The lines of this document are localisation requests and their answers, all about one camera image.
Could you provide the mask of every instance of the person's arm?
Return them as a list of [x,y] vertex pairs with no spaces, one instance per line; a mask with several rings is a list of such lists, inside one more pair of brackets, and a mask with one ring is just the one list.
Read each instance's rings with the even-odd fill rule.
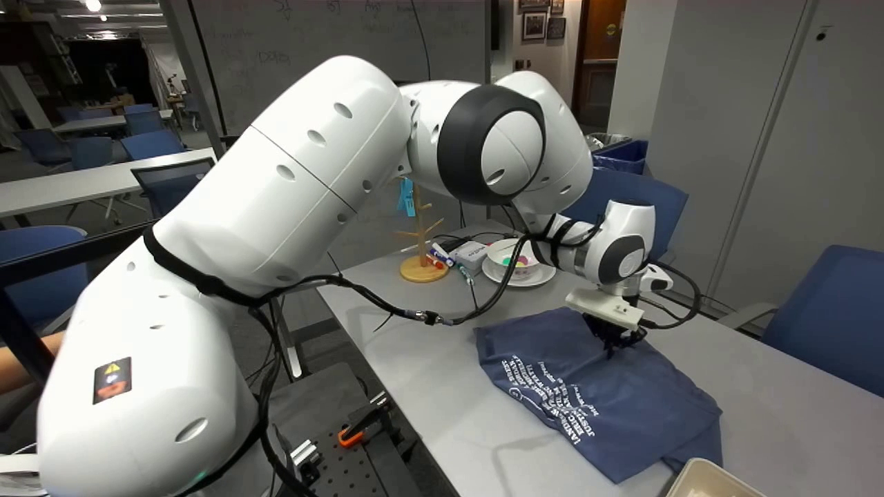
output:
[[[63,340],[63,330],[46,336],[46,344],[50,347],[50,354],[58,354],[61,340]],[[22,383],[28,383],[28,370],[10,347],[0,347],[0,394]]]

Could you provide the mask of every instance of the sticker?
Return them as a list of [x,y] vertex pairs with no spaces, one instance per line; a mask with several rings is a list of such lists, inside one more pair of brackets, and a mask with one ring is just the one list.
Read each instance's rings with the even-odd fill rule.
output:
[[94,370],[91,402],[112,399],[133,388],[133,358],[117,358]]

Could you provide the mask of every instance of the white desk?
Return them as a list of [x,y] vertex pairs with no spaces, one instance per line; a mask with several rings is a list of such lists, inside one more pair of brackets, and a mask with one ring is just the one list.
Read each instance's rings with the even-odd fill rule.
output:
[[77,122],[63,122],[58,127],[54,127],[54,133],[58,136],[76,136],[76,133],[98,133],[98,130],[115,130],[115,127],[126,127],[127,119],[126,116],[101,116],[101,119],[77,119]]
[[163,167],[163,166],[193,163],[209,156],[215,160],[215,151],[189,148],[181,154],[160,154],[151,160],[112,163],[101,167],[0,183],[0,217],[133,192],[133,189],[142,189],[138,178],[133,176],[133,167]]
[[[420,286],[396,270],[398,257],[388,257],[347,272],[398,307],[474,307],[460,276]],[[561,307],[572,283],[576,276],[558,272],[543,290],[511,290],[482,323]],[[612,486],[564,437],[492,385],[475,358],[475,323],[428,328],[396,316],[377,330],[383,308],[340,286],[320,294],[465,497],[655,497],[673,477],[655,464]],[[653,344],[724,409],[724,467],[736,475],[772,497],[881,493],[881,397],[709,316],[662,330]]]

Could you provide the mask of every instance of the plate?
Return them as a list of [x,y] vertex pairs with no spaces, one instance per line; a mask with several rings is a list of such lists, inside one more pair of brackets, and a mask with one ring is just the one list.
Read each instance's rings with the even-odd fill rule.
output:
[[[486,278],[492,278],[494,283],[500,283],[500,282],[503,282],[503,272],[507,272],[507,268],[499,265],[494,257],[508,257],[508,253],[514,252],[514,245],[518,245],[518,241],[499,241],[499,243],[492,243],[492,245],[486,249],[486,257],[482,260],[482,272],[485,272]],[[508,286],[543,286],[543,283],[547,283],[547,282],[555,278],[558,270],[551,268],[551,265],[543,265],[543,261],[533,257],[530,243],[523,245],[523,257],[528,260],[528,268],[537,268],[537,270],[530,270],[530,272],[525,272],[525,276],[514,272],[514,276],[508,278]]]

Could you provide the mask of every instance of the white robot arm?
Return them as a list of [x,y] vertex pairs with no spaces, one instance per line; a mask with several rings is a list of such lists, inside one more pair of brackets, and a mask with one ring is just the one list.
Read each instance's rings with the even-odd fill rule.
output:
[[398,89],[359,57],[333,57],[255,119],[155,224],[155,243],[137,241],[80,294],[39,406],[50,493],[177,493],[255,428],[231,341],[250,315],[184,278],[159,245],[261,299],[314,272],[396,167],[465,200],[514,205],[546,260],[599,283],[634,276],[653,243],[653,206],[613,205],[602,227],[558,216],[583,196],[591,156],[539,73]]

